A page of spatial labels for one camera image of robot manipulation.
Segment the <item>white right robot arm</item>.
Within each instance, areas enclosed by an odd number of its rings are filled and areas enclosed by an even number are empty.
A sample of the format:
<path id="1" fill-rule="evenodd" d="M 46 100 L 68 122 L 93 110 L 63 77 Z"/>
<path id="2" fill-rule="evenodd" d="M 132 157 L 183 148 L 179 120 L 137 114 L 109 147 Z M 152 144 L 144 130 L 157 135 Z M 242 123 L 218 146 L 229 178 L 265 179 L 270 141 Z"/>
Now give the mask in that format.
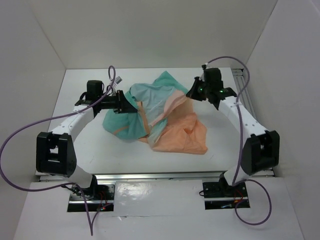
<path id="1" fill-rule="evenodd" d="M 236 189 L 252 175 L 279 164 L 280 136 L 261 125 L 239 101 L 236 92 L 224 87 L 221 71 L 203 65 L 201 76 L 186 96 L 196 101 L 208 101 L 220 111 L 240 134 L 237 165 L 219 176 L 218 190 L 223 196 L 233 196 Z"/>

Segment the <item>teal and orange jacket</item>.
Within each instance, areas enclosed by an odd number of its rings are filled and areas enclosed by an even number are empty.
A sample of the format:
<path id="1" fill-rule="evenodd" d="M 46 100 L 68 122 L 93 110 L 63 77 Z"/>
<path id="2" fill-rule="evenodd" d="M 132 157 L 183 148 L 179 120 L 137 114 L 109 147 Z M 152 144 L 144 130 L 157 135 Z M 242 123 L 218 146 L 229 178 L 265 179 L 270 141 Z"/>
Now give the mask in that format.
<path id="1" fill-rule="evenodd" d="M 203 155 L 207 128 L 193 109 L 188 90 L 164 71 L 153 83 L 135 83 L 125 98 L 134 113 L 108 110 L 103 128 L 122 140 L 140 140 L 153 151 Z"/>

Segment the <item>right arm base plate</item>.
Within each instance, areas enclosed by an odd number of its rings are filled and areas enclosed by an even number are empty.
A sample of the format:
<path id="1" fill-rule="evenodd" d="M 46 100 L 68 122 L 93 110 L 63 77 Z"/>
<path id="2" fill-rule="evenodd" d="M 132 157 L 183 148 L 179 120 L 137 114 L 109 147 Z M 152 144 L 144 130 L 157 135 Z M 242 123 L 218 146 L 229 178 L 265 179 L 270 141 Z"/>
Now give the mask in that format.
<path id="1" fill-rule="evenodd" d="M 204 198 L 206 210 L 225 210 L 238 208 L 250 208 L 247 187 L 241 183 L 235 188 L 223 191 L 218 182 L 203 182 L 203 190 L 198 194 Z"/>

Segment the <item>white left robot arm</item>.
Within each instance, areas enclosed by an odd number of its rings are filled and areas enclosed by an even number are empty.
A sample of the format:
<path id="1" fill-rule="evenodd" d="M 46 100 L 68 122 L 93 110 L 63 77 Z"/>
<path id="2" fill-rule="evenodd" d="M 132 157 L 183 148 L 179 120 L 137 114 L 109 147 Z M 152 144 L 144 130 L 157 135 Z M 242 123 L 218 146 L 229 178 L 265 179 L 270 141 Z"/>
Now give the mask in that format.
<path id="1" fill-rule="evenodd" d="M 97 197 L 101 187 L 95 175 L 78 166 L 74 141 L 101 110 L 113 110 L 121 115 L 137 113 L 124 92 L 115 89 L 121 81 L 118 76 L 104 87 L 100 80 L 89 80 L 72 113 L 53 130 L 41 132 L 36 138 L 36 170 L 79 185 L 81 194 L 88 200 Z"/>

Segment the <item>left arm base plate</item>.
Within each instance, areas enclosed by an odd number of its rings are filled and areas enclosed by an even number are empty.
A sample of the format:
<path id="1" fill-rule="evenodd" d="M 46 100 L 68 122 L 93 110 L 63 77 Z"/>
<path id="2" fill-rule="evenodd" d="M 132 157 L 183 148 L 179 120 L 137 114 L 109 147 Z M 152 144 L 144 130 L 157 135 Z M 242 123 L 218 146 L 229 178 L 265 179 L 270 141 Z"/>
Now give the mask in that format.
<path id="1" fill-rule="evenodd" d="M 113 212 L 115 186 L 116 185 L 114 183 L 99 184 L 98 190 L 94 195 L 88 195 L 88 192 L 83 190 L 85 193 L 88 211 L 96 212 L 99 209 L 101 212 Z M 67 212 L 85 212 L 85 201 L 80 190 L 76 186 L 68 187 L 67 189 L 70 190 Z"/>

